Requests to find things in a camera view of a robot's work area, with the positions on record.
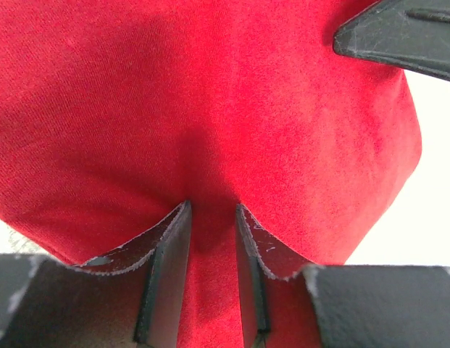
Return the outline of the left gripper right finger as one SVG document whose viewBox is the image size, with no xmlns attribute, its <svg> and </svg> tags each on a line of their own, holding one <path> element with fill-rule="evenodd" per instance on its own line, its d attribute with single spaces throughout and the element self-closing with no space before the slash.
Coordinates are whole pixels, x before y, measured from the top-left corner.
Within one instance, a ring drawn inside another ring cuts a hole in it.
<svg viewBox="0 0 450 348">
<path fill-rule="evenodd" d="M 236 209 L 246 347 L 450 347 L 450 267 L 317 265 Z"/>
</svg>

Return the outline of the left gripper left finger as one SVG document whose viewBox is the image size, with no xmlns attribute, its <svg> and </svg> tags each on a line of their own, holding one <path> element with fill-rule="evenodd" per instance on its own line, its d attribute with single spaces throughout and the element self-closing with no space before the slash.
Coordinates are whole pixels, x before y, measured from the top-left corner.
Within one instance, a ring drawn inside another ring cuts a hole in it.
<svg viewBox="0 0 450 348">
<path fill-rule="evenodd" d="M 0 347 L 175 347 L 192 211 L 82 265 L 0 254 Z"/>
</svg>

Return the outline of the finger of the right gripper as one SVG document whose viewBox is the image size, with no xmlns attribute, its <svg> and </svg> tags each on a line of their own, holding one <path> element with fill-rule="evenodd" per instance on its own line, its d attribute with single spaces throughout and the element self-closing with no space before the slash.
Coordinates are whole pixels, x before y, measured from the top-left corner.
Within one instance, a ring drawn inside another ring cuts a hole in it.
<svg viewBox="0 0 450 348">
<path fill-rule="evenodd" d="M 333 50 L 450 82 L 450 0 L 379 1 L 337 29 Z"/>
</svg>

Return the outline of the red t-shirt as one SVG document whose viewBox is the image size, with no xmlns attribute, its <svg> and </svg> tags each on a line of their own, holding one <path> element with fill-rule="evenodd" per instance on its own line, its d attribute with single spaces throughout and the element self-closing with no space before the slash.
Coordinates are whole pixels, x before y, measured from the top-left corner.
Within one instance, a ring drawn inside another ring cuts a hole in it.
<svg viewBox="0 0 450 348">
<path fill-rule="evenodd" d="M 422 153 L 368 1 L 0 1 L 0 220 L 70 264 L 191 202 L 180 347 L 241 347 L 235 210 L 345 262 Z"/>
</svg>

